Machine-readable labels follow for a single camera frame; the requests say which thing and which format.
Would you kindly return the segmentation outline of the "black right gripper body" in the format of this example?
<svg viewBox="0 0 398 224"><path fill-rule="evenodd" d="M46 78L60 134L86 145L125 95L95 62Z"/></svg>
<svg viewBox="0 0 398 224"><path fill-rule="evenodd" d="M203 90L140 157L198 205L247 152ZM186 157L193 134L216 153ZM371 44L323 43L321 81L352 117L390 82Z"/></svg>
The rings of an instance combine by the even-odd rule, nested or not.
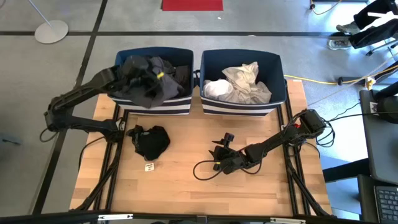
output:
<svg viewBox="0 0 398 224"><path fill-rule="evenodd" d="M220 146L216 146L216 148L221 149L221 159L214 159L214 171L222 171L224 174L230 174L247 166L248 160L241 151Z"/></svg>

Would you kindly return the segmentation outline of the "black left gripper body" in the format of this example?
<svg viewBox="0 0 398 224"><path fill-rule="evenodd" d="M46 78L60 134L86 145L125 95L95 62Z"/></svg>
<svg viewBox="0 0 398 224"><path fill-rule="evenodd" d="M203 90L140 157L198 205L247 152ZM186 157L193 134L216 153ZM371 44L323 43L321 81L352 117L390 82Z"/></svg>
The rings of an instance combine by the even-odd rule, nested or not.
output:
<svg viewBox="0 0 398 224"><path fill-rule="evenodd" d="M123 80L128 89L143 87L155 88L165 77L163 71L156 72L148 57L130 56L123 63Z"/></svg>

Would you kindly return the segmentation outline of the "dark grey garment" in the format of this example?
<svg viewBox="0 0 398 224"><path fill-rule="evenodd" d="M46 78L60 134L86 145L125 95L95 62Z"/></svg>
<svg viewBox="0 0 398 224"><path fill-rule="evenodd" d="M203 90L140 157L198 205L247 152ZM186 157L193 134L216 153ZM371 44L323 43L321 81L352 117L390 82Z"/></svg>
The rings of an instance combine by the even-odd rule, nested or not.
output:
<svg viewBox="0 0 398 224"><path fill-rule="evenodd" d="M169 61L161 59L156 56L142 56L148 57L156 72L163 71L165 77L161 79L159 85L155 88L145 90L143 87L128 89L125 85L118 91L110 93L111 96L116 96L133 101L135 104L151 108L153 106L161 105L165 100L169 100L176 96L183 96L179 92L180 85L174 80L173 74L175 66ZM118 70L118 75L123 77L123 64Z"/></svg>

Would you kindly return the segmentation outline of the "black garment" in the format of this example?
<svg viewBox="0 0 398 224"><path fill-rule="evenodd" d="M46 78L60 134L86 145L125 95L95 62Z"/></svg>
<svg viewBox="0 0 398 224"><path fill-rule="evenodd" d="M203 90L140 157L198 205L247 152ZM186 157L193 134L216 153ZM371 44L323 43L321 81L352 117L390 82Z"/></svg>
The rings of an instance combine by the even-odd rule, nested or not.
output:
<svg viewBox="0 0 398 224"><path fill-rule="evenodd" d="M189 91L190 67L188 65L175 67L173 78L180 85L179 92L181 94Z"/></svg>
<svg viewBox="0 0 398 224"><path fill-rule="evenodd" d="M127 131L126 136L131 137L135 147L135 153L144 158L145 161L154 161L168 148L170 138L164 127L153 126L144 130L142 126L135 125Z"/></svg>

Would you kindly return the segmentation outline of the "white fleece cloth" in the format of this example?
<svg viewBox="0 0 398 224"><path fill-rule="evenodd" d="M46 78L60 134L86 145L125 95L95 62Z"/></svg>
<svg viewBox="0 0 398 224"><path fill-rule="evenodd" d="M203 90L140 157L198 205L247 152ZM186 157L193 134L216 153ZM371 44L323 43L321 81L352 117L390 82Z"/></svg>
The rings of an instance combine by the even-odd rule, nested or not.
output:
<svg viewBox="0 0 398 224"><path fill-rule="evenodd" d="M204 81L203 95L206 98L219 101L231 101L233 99L233 91L232 84L227 80Z"/></svg>

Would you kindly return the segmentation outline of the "navy white striped fabric bin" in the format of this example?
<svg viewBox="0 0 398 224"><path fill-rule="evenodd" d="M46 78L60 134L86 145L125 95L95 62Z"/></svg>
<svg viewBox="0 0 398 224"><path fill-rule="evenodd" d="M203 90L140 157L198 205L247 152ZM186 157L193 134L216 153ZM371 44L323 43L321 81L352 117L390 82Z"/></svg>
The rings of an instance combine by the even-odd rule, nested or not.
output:
<svg viewBox="0 0 398 224"><path fill-rule="evenodd" d="M250 64L253 62L257 62L259 66L256 83L263 82L272 93L268 104L246 105L212 100L203 95L205 80L226 80L222 73L223 69L240 67L243 63ZM203 112L206 114L265 116L287 99L280 55L258 50L218 49L204 51L201 56L199 87Z"/></svg>
<svg viewBox="0 0 398 224"><path fill-rule="evenodd" d="M176 96L169 100L165 100L159 106L145 108L135 104L133 101L111 96L109 97L122 109L128 110L133 114L148 114L148 115L185 115L189 114L192 102L193 89L195 87L193 75L193 52L188 49L179 49L173 47L147 47L140 49L122 50L116 54L115 64L122 64L128 56L160 56L161 59L166 59L172 65L187 65L188 66L188 93L183 96Z"/></svg>

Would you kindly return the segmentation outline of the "beige garment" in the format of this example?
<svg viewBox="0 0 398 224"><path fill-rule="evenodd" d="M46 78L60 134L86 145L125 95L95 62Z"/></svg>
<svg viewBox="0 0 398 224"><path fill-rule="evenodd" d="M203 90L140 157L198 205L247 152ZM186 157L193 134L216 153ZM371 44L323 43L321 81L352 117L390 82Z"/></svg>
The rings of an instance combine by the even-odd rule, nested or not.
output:
<svg viewBox="0 0 398 224"><path fill-rule="evenodd" d="M256 78L259 72L257 62L242 64L240 67L228 67L222 70L227 81L238 91L249 94L256 89Z"/></svg>

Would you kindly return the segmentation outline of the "red floor mat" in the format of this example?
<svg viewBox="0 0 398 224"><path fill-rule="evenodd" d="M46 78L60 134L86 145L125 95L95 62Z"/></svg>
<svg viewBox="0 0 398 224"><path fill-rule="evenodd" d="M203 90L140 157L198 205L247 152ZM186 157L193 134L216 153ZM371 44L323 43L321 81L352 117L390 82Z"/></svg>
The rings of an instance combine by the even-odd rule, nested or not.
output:
<svg viewBox="0 0 398 224"><path fill-rule="evenodd" d="M163 11L222 11L223 0L162 0Z"/></svg>

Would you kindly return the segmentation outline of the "grey round stand base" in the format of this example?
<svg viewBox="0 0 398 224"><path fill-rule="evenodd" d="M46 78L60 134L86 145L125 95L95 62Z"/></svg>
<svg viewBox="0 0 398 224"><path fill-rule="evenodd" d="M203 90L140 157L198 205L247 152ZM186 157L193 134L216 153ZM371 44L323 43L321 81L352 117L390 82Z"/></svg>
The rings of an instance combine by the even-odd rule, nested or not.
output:
<svg viewBox="0 0 398 224"><path fill-rule="evenodd" d="M61 20L48 20L32 0L28 0L28 2L44 20L44 23L39 25L34 32L36 41L41 44L54 44L67 36L69 26L66 22Z"/></svg>

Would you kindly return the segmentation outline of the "black desk support bar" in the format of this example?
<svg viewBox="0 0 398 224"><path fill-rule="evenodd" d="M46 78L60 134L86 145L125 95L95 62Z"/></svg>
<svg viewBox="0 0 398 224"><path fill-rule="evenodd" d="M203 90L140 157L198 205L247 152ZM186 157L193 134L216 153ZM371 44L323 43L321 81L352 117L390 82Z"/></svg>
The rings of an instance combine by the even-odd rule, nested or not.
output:
<svg viewBox="0 0 398 224"><path fill-rule="evenodd" d="M358 175L370 176L369 159L361 159L336 167L323 169L323 176L326 183L343 179L350 179Z"/></svg>

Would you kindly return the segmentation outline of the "grey desk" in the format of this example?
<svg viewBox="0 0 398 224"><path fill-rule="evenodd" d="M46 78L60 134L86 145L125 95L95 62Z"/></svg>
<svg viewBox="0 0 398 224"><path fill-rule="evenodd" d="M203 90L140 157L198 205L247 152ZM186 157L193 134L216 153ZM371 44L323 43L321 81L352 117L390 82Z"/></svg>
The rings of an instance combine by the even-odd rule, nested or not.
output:
<svg viewBox="0 0 398 224"><path fill-rule="evenodd" d="M363 125L368 150L370 173L374 179L398 185L398 124L375 115L370 91L359 92Z"/></svg>

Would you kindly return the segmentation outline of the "black laptop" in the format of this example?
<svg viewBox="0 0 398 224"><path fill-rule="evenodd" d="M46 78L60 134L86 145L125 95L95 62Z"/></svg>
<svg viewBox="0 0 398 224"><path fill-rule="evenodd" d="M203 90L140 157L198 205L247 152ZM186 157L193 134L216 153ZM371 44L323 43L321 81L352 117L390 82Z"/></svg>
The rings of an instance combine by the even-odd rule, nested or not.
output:
<svg viewBox="0 0 398 224"><path fill-rule="evenodd" d="M398 224L398 185L357 177L361 221L375 224Z"/></svg>

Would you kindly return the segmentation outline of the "black desk equipment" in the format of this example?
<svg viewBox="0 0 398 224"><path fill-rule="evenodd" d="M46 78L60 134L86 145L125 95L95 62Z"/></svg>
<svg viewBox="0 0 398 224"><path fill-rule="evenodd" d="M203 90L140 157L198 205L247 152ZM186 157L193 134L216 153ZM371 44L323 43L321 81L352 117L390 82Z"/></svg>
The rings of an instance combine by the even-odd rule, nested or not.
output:
<svg viewBox="0 0 398 224"><path fill-rule="evenodd" d="M398 124L398 81L382 90L371 90L376 102L376 112L383 119L392 124Z"/></svg>

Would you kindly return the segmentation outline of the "black crossbar with silver brackets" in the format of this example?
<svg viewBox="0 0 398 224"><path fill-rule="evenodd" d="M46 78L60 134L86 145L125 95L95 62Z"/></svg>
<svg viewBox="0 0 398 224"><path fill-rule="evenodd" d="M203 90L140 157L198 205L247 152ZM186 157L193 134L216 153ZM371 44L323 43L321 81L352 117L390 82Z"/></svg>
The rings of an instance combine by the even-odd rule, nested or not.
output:
<svg viewBox="0 0 398 224"><path fill-rule="evenodd" d="M390 216L384 222L358 221L334 216L294 215L292 217L237 216L237 215L179 215L156 213L113 213L108 210L45 213L13 217L0 217L0 224L80 224L86 222L108 222L111 220L182 220L208 224L209 222L262 222L282 224L398 224L398 217Z"/></svg>

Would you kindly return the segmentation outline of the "person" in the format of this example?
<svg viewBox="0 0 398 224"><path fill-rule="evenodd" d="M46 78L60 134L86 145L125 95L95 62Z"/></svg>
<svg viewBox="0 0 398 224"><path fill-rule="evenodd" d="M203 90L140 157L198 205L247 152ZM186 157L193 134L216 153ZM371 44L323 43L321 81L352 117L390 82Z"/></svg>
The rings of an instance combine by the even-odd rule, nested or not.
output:
<svg viewBox="0 0 398 224"><path fill-rule="evenodd" d="M349 34L346 39L330 39L327 47L331 50L360 49L382 40L398 35L398 19L390 19L377 27L364 28L372 24L377 18L369 16L369 12L387 14L398 9L397 0L375 0L353 16L353 21L345 25L337 25L339 32Z"/></svg>

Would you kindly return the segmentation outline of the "black aluminium frame rail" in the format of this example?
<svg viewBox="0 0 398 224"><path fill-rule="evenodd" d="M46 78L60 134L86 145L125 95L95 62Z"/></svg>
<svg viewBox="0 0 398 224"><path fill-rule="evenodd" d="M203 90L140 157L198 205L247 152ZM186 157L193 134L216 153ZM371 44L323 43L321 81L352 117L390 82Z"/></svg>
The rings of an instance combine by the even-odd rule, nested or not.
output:
<svg viewBox="0 0 398 224"><path fill-rule="evenodd" d="M295 186L297 186L300 190L303 212L305 216L334 218L333 215L330 215L322 208L322 206L312 196L309 189L307 189L305 186L302 161L300 157L301 146L305 143L306 139L302 139L294 141L293 143L288 141L287 143L282 144L293 215L299 215L297 197L295 193Z"/></svg>
<svg viewBox="0 0 398 224"><path fill-rule="evenodd" d="M124 131L119 130L119 136L113 141L107 142L104 160L99 175L99 182L90 192L86 199L73 210L86 211L93 206L93 210L99 210L101 199L103 197L104 187L109 183L108 192L111 191L115 174L118 169L119 158L121 154L121 146L123 144Z"/></svg>

